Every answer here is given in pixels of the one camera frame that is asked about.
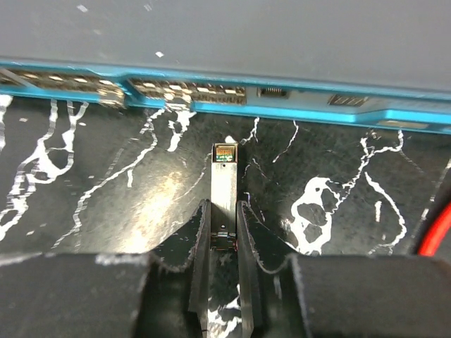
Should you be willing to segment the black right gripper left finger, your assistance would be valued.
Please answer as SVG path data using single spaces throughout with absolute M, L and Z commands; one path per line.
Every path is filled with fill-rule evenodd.
M 151 329 L 155 337 L 205 337 L 211 202 L 151 250 Z

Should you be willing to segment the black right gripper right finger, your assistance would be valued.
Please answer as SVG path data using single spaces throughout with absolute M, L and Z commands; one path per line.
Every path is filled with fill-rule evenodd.
M 294 251 L 237 203 L 237 254 L 243 337 L 298 337 Z

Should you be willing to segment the silver transceiver plug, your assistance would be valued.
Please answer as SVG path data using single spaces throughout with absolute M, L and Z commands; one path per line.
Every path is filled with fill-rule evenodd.
M 211 158 L 211 247 L 234 249 L 237 219 L 238 143 L 216 143 Z

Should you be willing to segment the dark grey network switch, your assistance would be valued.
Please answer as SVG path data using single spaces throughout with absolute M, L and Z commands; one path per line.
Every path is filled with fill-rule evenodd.
M 450 132 L 449 1 L 2 1 L 1 91 Z

